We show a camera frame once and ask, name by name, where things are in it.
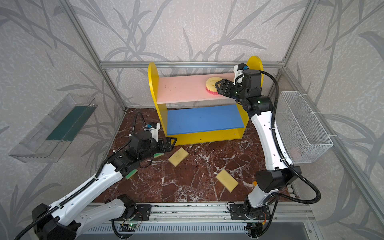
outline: brown marble surface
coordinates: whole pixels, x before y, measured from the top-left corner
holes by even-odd
[[[136,111],[142,112],[147,123],[160,122],[156,109],[128,109],[110,153],[129,139]],[[138,118],[136,131],[141,128],[142,122]],[[165,137],[162,130],[159,137]],[[189,156],[174,167],[168,157],[180,147]],[[141,164],[146,166],[148,163],[149,160]],[[222,169],[239,182],[232,192],[215,178]],[[121,194],[127,194],[136,202],[244,201],[253,189],[255,172],[264,169],[263,149],[256,129],[249,122],[242,139],[176,146],[173,152],[155,158],[150,167],[139,168],[130,179],[124,178],[112,185],[94,202],[113,200]],[[286,188],[281,192],[288,194]]]

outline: yellow sponge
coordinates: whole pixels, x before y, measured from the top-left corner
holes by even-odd
[[[181,161],[184,160],[188,156],[188,152],[185,151],[182,147],[179,148],[169,159],[168,161],[173,164],[173,166],[177,166]]]
[[[236,179],[234,179],[226,170],[221,170],[219,174],[216,175],[217,180],[224,185],[229,192],[232,192],[233,189],[239,184]]]

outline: wire mesh basket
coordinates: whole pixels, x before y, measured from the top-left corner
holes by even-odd
[[[276,124],[294,163],[314,162],[333,146],[316,113],[297,91],[281,92]]]

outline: wall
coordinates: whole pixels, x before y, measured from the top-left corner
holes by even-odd
[[[10,240],[31,222],[34,207],[95,172],[123,112],[56,1],[0,7],[0,236]],[[68,93],[92,95],[98,107],[61,159],[23,163],[8,156]]]
[[[384,1],[318,5],[289,69],[384,196]],[[312,205],[325,239],[384,239],[384,230],[332,150],[302,171],[322,191]],[[311,190],[296,181],[300,197]]]
[[[101,61],[281,61],[307,0],[70,0]],[[163,76],[231,69],[161,69]],[[272,74],[276,70],[267,69]],[[109,69],[127,106],[153,107],[146,69]],[[272,81],[265,81],[266,94]],[[176,107],[228,104],[194,102]]]

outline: toy shelf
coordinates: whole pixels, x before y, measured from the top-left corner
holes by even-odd
[[[250,69],[263,70],[262,62],[256,56],[252,56],[247,65]],[[165,135],[177,138],[176,145],[243,137],[249,118],[239,104],[168,111],[167,103],[225,99],[206,91],[205,82],[211,77],[232,80],[234,73],[160,78],[156,65],[149,64],[149,87],[157,114]]]

